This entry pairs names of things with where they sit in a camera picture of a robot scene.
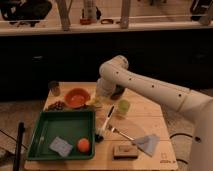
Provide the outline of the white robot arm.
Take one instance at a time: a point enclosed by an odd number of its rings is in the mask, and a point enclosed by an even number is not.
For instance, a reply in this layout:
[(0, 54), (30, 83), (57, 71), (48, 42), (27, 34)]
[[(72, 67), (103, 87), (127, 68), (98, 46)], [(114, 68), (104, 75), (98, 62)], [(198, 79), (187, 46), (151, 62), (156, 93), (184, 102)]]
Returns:
[(120, 85), (188, 119), (194, 124), (188, 171), (213, 171), (213, 97), (135, 74), (128, 67), (128, 60), (122, 55), (102, 63), (97, 80), (98, 94), (110, 96)]

